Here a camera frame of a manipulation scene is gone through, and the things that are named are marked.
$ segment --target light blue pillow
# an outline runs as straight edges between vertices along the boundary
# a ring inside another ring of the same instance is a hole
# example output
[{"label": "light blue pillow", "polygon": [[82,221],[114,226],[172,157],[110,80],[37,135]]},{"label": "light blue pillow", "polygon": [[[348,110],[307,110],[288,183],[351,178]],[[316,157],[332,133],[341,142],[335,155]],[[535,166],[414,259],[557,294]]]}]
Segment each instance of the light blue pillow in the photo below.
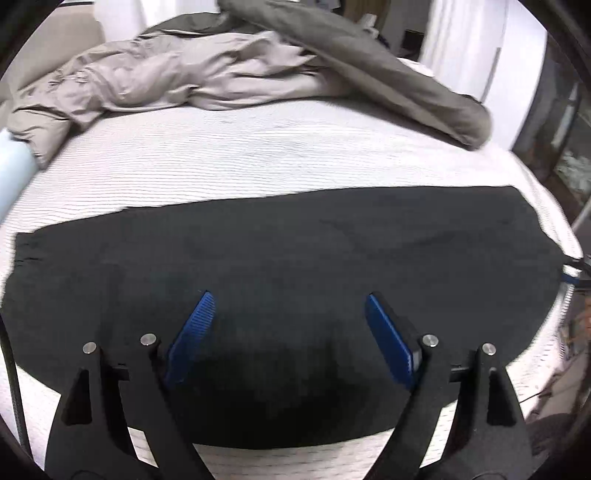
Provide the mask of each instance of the light blue pillow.
[{"label": "light blue pillow", "polygon": [[0,131],[0,223],[38,170],[27,144]]}]

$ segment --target white mattress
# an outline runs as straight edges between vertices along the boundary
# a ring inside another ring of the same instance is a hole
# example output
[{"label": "white mattress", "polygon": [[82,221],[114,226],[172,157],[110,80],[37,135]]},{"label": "white mattress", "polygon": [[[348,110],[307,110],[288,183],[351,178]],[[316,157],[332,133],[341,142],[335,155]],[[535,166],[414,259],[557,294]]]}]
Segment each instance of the white mattress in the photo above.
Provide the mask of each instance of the white mattress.
[{"label": "white mattress", "polygon": [[[493,144],[468,152],[390,118],[374,106],[298,100],[238,111],[186,107],[103,119],[35,177],[0,226],[1,291],[17,232],[127,206],[343,187],[513,185],[536,209],[543,231],[566,254],[582,255],[557,202],[514,155]],[[537,393],[560,362],[556,330],[570,296],[571,289],[560,290],[531,346],[508,368],[520,398]],[[59,395],[24,371],[19,375],[34,457],[43,465]],[[534,403],[524,402],[524,411]],[[454,405],[442,411],[424,463],[441,455],[453,412]],[[4,368],[0,413],[14,428]],[[271,451],[197,448],[218,479],[358,479],[388,434]],[[148,458],[141,435],[132,437]]]}]

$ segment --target wall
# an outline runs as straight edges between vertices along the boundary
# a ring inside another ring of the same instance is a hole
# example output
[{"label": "wall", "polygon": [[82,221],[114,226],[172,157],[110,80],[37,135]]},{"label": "wall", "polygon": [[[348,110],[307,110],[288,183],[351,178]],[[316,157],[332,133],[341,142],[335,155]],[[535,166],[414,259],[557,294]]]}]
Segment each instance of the wall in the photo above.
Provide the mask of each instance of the wall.
[{"label": "wall", "polygon": [[426,32],[429,10],[433,0],[392,0],[382,36],[396,53],[402,43],[405,30]]},{"label": "wall", "polygon": [[507,8],[508,0],[434,0],[421,63],[454,92],[483,100]]},{"label": "wall", "polygon": [[519,2],[509,0],[505,35],[484,105],[493,119],[492,139],[513,148],[530,110],[544,62],[547,33]]}]

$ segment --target metal screw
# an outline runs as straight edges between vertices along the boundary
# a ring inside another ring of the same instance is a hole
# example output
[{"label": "metal screw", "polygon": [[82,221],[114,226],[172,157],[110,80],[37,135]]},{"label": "metal screw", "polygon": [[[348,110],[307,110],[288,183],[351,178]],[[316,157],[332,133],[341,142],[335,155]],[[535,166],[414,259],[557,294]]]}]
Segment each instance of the metal screw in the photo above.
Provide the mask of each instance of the metal screw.
[{"label": "metal screw", "polygon": [[139,341],[142,343],[142,345],[149,346],[154,344],[156,341],[156,336],[153,333],[146,333],[145,335],[142,335],[142,338],[139,339]]},{"label": "metal screw", "polygon": [[427,346],[434,347],[439,345],[439,338],[435,335],[428,334],[423,337],[423,343]]},{"label": "metal screw", "polygon": [[94,342],[88,342],[84,344],[84,347],[82,347],[82,351],[88,355],[89,353],[92,353],[96,350],[96,343]]},{"label": "metal screw", "polygon": [[482,351],[487,355],[494,355],[496,353],[496,346],[492,343],[485,343],[482,345]]}]

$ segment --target black fabric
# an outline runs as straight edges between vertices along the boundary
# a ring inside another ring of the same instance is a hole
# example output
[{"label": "black fabric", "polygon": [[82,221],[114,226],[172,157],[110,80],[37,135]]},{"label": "black fabric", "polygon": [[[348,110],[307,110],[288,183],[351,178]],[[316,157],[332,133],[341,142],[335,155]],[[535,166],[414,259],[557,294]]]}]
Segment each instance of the black fabric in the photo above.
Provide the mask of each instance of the black fabric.
[{"label": "black fabric", "polygon": [[18,363],[63,392],[84,343],[112,352],[153,332],[166,346],[209,290],[216,318],[171,396],[182,428],[209,445],[314,445],[389,429],[407,400],[363,318],[368,293],[457,364],[484,342],[509,362],[562,262],[512,187],[218,200],[20,233],[2,315]]}]

